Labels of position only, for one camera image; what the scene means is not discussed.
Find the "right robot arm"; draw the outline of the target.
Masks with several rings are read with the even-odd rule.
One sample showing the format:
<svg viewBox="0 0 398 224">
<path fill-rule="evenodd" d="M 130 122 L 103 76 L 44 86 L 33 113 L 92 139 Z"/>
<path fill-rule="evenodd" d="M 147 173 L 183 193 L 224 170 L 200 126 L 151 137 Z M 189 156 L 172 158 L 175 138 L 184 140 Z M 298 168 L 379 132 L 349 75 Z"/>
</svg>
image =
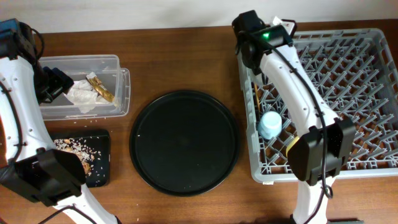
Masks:
<svg viewBox="0 0 398 224">
<path fill-rule="evenodd" d="M 297 132 L 285 150 L 298 178 L 291 221 L 328 223 L 331 186 L 349 158 L 356 127 L 328 106 L 302 67 L 292 40 L 295 21 L 275 18 L 266 24 L 251 10 L 240 13 L 232 27 L 237 39 L 235 54 L 242 66 L 254 75 L 253 82 L 275 86 Z"/>
</svg>

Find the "white tissue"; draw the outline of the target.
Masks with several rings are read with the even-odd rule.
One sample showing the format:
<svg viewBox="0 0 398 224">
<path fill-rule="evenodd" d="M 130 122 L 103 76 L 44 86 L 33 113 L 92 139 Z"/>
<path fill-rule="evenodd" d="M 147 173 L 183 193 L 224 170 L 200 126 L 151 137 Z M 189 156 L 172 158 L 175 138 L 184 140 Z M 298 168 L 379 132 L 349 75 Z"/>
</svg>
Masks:
<svg viewBox="0 0 398 224">
<path fill-rule="evenodd" d="M 81 113 L 86 114 L 93 110 L 96 105 L 106 104 L 106 101 L 93 89 L 87 80 L 74 81 L 73 86 L 64 96 L 73 105 L 77 105 Z"/>
</svg>

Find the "round black serving tray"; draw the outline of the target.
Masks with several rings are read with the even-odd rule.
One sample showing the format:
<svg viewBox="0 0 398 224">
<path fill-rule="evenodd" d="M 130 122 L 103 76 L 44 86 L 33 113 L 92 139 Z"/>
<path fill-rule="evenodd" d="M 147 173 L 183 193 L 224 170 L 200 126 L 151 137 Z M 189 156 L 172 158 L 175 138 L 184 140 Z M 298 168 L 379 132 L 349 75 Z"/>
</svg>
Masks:
<svg viewBox="0 0 398 224">
<path fill-rule="evenodd" d="M 232 172 L 241 149 L 238 124 L 215 97 L 194 90 L 166 93 L 137 115 L 129 138 L 131 162 L 152 188 L 192 197 Z"/>
</svg>

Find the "black rectangular tray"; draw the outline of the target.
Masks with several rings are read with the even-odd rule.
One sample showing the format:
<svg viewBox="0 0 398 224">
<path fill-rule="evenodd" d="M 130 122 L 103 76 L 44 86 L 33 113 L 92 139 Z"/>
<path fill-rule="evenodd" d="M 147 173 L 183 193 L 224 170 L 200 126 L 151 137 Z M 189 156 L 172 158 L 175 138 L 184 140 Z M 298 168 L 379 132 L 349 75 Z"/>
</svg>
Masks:
<svg viewBox="0 0 398 224">
<path fill-rule="evenodd" d="M 91 176 L 86 176 L 86 184 L 88 188 L 102 187 L 109 182 L 110 179 L 110 161 L 111 161 L 111 138 L 107 130 L 94 129 L 86 131 L 65 131 L 51 133 L 50 137 L 54 139 L 78 139 L 87 140 L 87 145 L 94 147 L 101 153 L 100 160 L 94 163 L 95 172 Z"/>
</svg>

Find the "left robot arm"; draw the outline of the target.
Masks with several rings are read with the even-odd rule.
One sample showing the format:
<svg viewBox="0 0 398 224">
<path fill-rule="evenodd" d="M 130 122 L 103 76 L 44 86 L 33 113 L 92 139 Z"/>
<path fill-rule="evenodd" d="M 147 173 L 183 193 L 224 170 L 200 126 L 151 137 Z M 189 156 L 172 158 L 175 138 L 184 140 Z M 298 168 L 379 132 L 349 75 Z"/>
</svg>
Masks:
<svg viewBox="0 0 398 224">
<path fill-rule="evenodd" d="M 1 123 L 6 138 L 6 166 L 1 185 L 30 202 L 65 213 L 75 223 L 119 223 L 86 185 L 76 154 L 60 151 L 40 111 L 68 91 L 73 80 L 57 68 L 41 66 L 38 31 L 17 19 L 1 22 Z"/>
</svg>

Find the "clear plastic waste bin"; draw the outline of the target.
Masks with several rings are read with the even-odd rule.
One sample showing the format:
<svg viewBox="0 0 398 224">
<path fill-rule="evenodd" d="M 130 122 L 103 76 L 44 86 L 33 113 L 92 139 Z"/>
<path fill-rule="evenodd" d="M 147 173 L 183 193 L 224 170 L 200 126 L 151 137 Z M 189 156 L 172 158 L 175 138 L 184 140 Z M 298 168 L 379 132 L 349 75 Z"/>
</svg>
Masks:
<svg viewBox="0 0 398 224">
<path fill-rule="evenodd" d="M 58 68 L 73 80 L 73 86 L 51 103 L 40 104 L 46 121 L 120 117 L 128 114 L 131 81 L 129 70 L 122 68 L 117 55 L 72 55 L 43 57 L 44 67 Z M 88 82 L 97 77 L 113 96 L 105 100 Z"/>
</svg>

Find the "gold foil wrapper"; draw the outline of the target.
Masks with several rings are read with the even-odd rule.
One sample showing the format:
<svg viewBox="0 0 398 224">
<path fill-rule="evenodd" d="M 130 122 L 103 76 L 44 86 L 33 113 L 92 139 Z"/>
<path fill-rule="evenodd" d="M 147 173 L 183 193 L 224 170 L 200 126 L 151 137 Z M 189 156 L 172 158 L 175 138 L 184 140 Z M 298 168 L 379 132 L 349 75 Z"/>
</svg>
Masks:
<svg viewBox="0 0 398 224">
<path fill-rule="evenodd" d="M 102 81 L 97 77 L 94 72 L 91 72 L 86 76 L 87 81 L 96 90 L 100 96 L 106 101 L 112 103 L 114 101 L 114 95 L 103 85 Z"/>
</svg>

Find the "wooden chopstick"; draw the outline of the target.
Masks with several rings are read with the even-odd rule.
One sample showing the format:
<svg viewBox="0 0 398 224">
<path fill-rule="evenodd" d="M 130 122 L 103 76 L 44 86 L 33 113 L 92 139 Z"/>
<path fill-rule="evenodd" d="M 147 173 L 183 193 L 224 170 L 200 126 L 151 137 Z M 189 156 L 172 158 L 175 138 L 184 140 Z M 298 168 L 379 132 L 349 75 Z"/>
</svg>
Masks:
<svg viewBox="0 0 398 224">
<path fill-rule="evenodd" d="M 258 87 L 255 83 L 254 83 L 254 93 L 255 93 L 255 97 L 256 97 L 257 110 L 260 113 L 261 106 L 260 106 L 260 102 L 259 102 Z"/>
</svg>

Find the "yellow bowl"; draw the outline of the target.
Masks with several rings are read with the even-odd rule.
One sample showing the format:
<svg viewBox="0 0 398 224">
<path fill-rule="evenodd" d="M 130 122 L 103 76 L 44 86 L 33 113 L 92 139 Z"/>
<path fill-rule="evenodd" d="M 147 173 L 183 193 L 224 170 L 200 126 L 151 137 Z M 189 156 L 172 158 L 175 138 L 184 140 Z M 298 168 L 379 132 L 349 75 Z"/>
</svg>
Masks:
<svg viewBox="0 0 398 224">
<path fill-rule="evenodd" d="M 289 151 L 293 148 L 293 146 L 298 142 L 299 139 L 300 137 L 296 136 L 293 140 L 291 140 L 291 142 L 289 143 L 289 145 L 286 147 L 285 150 L 286 156 L 288 156 Z"/>
</svg>

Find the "light blue cup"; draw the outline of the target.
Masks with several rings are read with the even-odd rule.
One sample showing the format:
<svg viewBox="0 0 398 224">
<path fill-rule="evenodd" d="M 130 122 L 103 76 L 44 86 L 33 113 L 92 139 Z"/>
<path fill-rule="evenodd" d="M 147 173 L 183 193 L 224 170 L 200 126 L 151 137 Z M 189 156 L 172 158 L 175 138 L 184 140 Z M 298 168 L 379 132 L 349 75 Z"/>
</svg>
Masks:
<svg viewBox="0 0 398 224">
<path fill-rule="evenodd" d="M 257 131 L 266 140 L 277 137 L 282 131 L 282 118 L 279 113 L 275 111 L 264 113 L 257 125 Z"/>
</svg>

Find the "grey dishwasher rack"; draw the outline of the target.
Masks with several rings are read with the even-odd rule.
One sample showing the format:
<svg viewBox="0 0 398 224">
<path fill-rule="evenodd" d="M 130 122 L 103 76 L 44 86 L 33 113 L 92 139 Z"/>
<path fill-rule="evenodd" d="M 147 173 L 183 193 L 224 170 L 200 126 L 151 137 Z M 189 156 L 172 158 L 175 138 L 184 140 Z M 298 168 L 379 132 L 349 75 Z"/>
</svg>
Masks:
<svg viewBox="0 0 398 224">
<path fill-rule="evenodd" d="M 379 29 L 297 32 L 298 57 L 331 109 L 356 126 L 353 148 L 340 179 L 397 175 L 397 67 Z M 287 107 L 273 85 L 258 87 L 257 110 L 250 70 L 239 66 L 246 109 L 251 177 L 260 184 L 294 182 L 285 156 L 296 136 Z M 268 111 L 282 118 L 281 133 L 261 137 L 257 125 Z"/>
</svg>

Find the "food scraps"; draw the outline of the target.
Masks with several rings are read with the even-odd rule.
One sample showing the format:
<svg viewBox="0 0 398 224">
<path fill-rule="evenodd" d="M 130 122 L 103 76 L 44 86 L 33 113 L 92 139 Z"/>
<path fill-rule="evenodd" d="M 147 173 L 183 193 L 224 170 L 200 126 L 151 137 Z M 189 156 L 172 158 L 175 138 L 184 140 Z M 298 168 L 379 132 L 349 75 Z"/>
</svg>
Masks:
<svg viewBox="0 0 398 224">
<path fill-rule="evenodd" d="M 56 149 L 70 152 L 78 156 L 87 177 L 95 172 L 94 163 L 100 160 L 101 153 L 95 150 L 94 147 L 88 146 L 86 139 L 54 139 L 53 142 Z"/>
</svg>

